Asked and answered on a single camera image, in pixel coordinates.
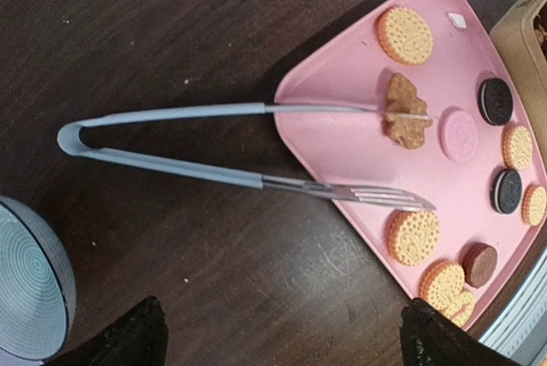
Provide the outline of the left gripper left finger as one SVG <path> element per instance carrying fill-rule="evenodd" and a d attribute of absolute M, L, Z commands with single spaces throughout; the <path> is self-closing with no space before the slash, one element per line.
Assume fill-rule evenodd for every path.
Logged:
<path fill-rule="evenodd" d="M 149 296 L 84 344 L 48 365 L 163 365 L 168 326 L 158 298 Z"/>

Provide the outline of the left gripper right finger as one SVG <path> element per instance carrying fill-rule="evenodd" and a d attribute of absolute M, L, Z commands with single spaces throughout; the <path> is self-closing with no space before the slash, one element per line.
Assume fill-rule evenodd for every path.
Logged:
<path fill-rule="evenodd" d="M 421 298 L 401 312 L 400 343 L 405 366 L 511 365 L 513 361 L 482 345 Z"/>

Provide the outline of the metal serving tongs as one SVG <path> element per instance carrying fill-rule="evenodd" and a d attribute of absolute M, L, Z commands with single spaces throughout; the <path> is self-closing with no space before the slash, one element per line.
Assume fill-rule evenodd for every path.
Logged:
<path fill-rule="evenodd" d="M 146 109 L 114 113 L 97 118 L 69 122 L 56 135 L 59 148 L 69 156 L 83 157 L 127 167 L 192 179 L 219 182 L 257 190 L 273 189 L 295 192 L 314 198 L 333 201 L 370 204 L 405 211 L 434 210 L 434 205 L 424 197 L 404 189 L 378 184 L 336 183 L 328 179 L 301 179 L 288 175 L 264 174 L 258 167 L 265 164 L 262 156 L 254 156 L 237 168 L 239 156 L 235 152 L 235 139 L 229 132 L 216 133 L 208 129 L 191 142 L 204 145 L 207 162 L 181 159 L 180 150 L 171 150 L 168 156 L 144 154 L 109 146 L 90 146 L 81 138 L 85 130 L 137 124 L 161 123 L 194 119 L 248 117 L 275 114 L 365 114 L 367 109 L 327 104 L 275 104 L 275 103 L 224 103 Z"/>

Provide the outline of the gingerbread brown leaf cookie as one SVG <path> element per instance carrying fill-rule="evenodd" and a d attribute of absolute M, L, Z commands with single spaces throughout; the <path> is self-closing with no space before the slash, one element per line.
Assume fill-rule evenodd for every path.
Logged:
<path fill-rule="evenodd" d="M 415 85 L 402 74 L 393 74 L 385 97 L 385 134 L 407 150 L 421 148 L 425 131 L 433 124 L 427 103 Z"/>

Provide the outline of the gold cookie tin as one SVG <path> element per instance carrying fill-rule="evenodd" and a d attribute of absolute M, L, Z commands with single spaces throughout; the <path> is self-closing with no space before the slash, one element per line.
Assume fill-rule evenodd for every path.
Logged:
<path fill-rule="evenodd" d="M 546 28 L 546 0 L 517 0 L 491 29 L 493 44 L 531 123 L 546 159 L 546 43 L 536 32 Z"/>

